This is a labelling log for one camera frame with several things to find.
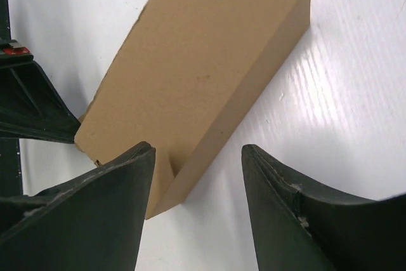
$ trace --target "white surface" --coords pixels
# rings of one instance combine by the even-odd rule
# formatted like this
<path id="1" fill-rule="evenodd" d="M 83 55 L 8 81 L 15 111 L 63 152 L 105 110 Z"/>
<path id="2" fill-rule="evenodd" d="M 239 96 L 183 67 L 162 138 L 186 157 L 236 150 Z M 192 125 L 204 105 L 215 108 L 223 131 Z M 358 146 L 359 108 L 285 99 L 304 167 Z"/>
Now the white surface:
<path id="1" fill-rule="evenodd" d="M 10 0 L 26 44 L 84 112 L 146 0 Z M 186 203 L 145 222 L 136 270 L 257 270 L 240 165 L 256 143 L 345 192 L 406 191 L 406 0 L 312 0 L 301 40 Z M 22 141 L 28 194 L 93 165 L 73 146 Z"/>

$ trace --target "box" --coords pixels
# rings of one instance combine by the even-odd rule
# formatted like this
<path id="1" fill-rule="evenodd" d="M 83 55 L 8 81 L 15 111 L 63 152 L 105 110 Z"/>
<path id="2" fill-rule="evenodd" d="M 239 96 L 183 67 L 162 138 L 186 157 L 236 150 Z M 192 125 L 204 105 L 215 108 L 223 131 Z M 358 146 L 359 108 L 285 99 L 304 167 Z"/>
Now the box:
<path id="1" fill-rule="evenodd" d="M 149 0 L 76 134 L 157 149 L 147 218 L 182 203 L 310 24 L 310 0 Z"/>

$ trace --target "red component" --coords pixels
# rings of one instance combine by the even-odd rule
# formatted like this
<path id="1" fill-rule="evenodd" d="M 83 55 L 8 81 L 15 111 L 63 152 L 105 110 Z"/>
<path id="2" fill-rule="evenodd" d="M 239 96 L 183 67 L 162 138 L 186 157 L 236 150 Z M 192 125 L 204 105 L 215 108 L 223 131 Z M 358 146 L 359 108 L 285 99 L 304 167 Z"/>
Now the red component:
<path id="1" fill-rule="evenodd" d="M 23 55 L 23 54 L 29 54 L 30 50 L 28 50 L 26 47 L 23 47 L 23 48 L 4 48 L 3 52 L 6 53 L 7 55 Z"/>

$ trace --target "white table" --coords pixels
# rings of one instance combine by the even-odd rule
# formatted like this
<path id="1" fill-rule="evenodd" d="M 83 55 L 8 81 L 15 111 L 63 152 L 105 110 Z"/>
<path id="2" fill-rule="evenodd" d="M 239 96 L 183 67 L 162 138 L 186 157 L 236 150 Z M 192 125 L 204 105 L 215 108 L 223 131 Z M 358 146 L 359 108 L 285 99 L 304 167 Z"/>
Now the white table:
<path id="1" fill-rule="evenodd" d="M 81 115 L 147 0 L 10 0 L 12 34 Z M 186 203 L 145 222 L 136 270 L 257 270 L 240 149 L 256 143 L 339 190 L 406 190 L 406 0 L 312 0 L 311 29 Z M 22 140 L 26 194 L 93 168 Z"/>

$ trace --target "brown box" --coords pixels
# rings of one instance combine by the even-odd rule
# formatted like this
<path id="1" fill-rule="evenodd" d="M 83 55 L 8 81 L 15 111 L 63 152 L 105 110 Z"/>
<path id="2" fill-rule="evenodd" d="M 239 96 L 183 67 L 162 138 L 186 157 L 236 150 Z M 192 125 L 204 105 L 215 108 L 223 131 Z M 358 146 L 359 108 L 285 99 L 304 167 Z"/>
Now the brown box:
<path id="1" fill-rule="evenodd" d="M 149 0 L 75 142 L 157 148 L 147 218 L 182 203 L 310 24 L 310 0 Z"/>

